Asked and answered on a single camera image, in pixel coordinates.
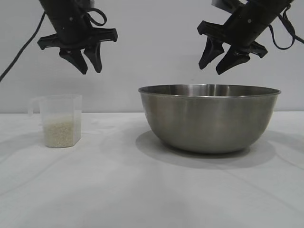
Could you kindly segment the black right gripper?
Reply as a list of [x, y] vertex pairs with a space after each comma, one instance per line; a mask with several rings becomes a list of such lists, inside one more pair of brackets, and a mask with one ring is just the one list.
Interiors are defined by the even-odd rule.
[[207, 21], [199, 24], [199, 34], [207, 36], [199, 61], [200, 69], [224, 53], [223, 43], [231, 47], [216, 66], [218, 75], [248, 62], [249, 53], [264, 57], [267, 50], [256, 39], [291, 3], [291, 0], [247, 0], [246, 3], [239, 0], [213, 0], [212, 6], [231, 15], [222, 25]]

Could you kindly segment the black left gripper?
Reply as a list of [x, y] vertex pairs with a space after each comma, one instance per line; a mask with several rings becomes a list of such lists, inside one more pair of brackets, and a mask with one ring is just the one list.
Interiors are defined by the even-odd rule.
[[118, 39], [116, 29], [102, 27], [107, 22], [106, 15], [94, 8], [92, 0], [41, 0], [40, 4], [56, 33], [41, 37], [38, 40], [39, 47], [42, 50], [48, 47], [61, 48], [60, 57], [86, 74], [87, 64], [80, 51], [84, 49], [95, 71], [100, 73], [100, 42], [116, 42]]

